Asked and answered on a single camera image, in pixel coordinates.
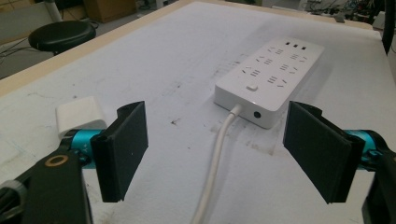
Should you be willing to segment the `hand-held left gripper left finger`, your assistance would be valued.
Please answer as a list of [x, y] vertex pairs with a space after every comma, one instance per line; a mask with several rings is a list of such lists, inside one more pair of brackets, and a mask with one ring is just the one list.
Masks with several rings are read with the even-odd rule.
[[123, 201], [149, 146], [145, 102], [124, 105], [117, 119], [91, 139], [102, 200]]

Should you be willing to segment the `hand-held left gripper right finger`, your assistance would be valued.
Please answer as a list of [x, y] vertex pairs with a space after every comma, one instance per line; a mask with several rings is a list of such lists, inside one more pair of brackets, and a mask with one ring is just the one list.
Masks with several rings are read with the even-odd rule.
[[312, 105], [289, 103], [283, 145], [326, 203], [347, 200], [365, 142], [322, 117]]

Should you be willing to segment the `white power strip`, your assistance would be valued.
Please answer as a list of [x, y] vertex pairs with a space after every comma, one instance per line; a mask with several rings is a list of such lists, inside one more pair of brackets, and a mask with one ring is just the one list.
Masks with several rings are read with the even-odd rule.
[[289, 100], [315, 70], [320, 45], [278, 37], [248, 56], [215, 85], [214, 103], [264, 128], [272, 128]]

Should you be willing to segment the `black round stool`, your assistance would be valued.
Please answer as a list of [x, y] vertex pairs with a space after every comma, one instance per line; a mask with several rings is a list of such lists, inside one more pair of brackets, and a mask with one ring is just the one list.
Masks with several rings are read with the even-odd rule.
[[88, 22], [59, 21], [34, 30], [29, 34], [28, 42], [34, 49], [57, 55], [95, 37], [95, 28]]

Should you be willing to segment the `brown cardboard box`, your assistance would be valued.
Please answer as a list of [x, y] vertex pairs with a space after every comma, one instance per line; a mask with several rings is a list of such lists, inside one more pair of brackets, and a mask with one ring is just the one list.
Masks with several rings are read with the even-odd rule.
[[83, 0], [87, 15], [106, 23], [136, 13], [135, 0]]

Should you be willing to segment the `white charger plug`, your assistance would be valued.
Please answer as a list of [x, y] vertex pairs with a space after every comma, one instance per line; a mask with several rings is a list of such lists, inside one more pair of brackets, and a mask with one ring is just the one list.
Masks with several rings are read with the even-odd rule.
[[107, 127], [103, 110], [93, 96], [59, 105], [55, 117], [60, 138], [75, 129], [101, 130]]

